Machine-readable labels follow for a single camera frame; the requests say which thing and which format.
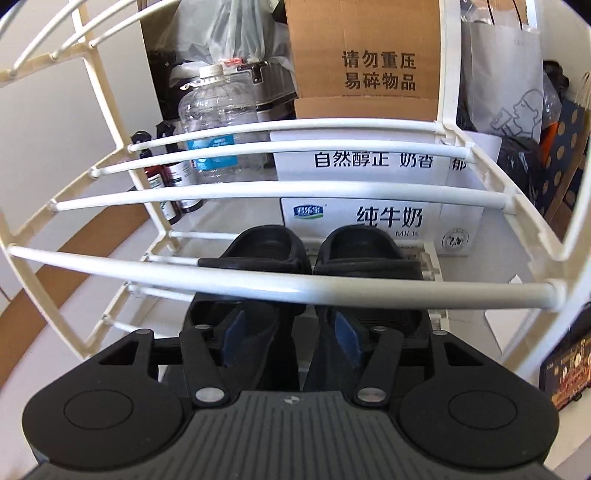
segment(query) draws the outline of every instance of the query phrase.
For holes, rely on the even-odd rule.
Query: round pad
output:
[[[22,429],[37,454],[71,470],[110,470],[170,443],[184,418],[172,390],[133,367],[107,370],[74,370],[31,399]]]
[[[449,413],[466,427],[495,430],[509,425],[517,415],[517,408],[503,395],[474,390],[453,397],[449,402]]]
[[[127,395],[114,390],[94,390],[72,397],[64,408],[64,415],[81,429],[103,430],[123,423],[133,410],[134,403]]]
[[[502,370],[452,367],[415,387],[398,412],[408,438],[453,466],[507,469],[545,458],[558,412],[542,393]]]

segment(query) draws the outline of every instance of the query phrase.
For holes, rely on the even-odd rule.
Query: metal rivet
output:
[[[365,387],[357,392],[357,398],[365,403],[377,403],[386,399],[386,392],[381,388]]]
[[[197,390],[195,398],[204,403],[215,403],[224,398],[226,393],[217,387],[204,387]]]

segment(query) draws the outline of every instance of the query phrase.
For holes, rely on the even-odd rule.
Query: gray paper bag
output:
[[[462,22],[462,69],[479,132],[540,141],[544,73],[537,31]]]

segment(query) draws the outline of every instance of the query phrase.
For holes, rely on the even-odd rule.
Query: black spray nozzle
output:
[[[156,125],[156,138],[172,137],[174,135],[174,125],[166,122],[160,122]]]
[[[150,135],[148,132],[144,132],[143,130],[131,135],[131,141],[134,143],[134,145],[137,143],[149,142],[150,140],[152,140],[152,135]]]
[[[172,137],[174,135],[174,125],[169,124],[167,122],[160,122],[156,125],[156,138],[165,138],[165,137]],[[165,145],[166,153],[175,153],[181,152],[181,150],[176,143],[171,143]]]
[[[152,135],[150,135],[148,132],[145,132],[143,130],[139,130],[138,132],[131,135],[131,141],[133,142],[134,145],[138,144],[138,143],[149,142],[150,140],[152,140]],[[139,153],[140,158],[151,157],[151,156],[152,156],[152,152],[150,151],[149,148],[146,148],[145,150],[142,150]]]

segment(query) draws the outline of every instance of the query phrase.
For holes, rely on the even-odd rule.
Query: brand logo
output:
[[[441,240],[441,246],[448,252],[457,252],[468,243],[468,232],[461,228],[449,230]]]
[[[320,205],[298,205],[294,207],[294,217],[305,220],[312,220],[314,218],[322,218],[324,216],[324,208]]]

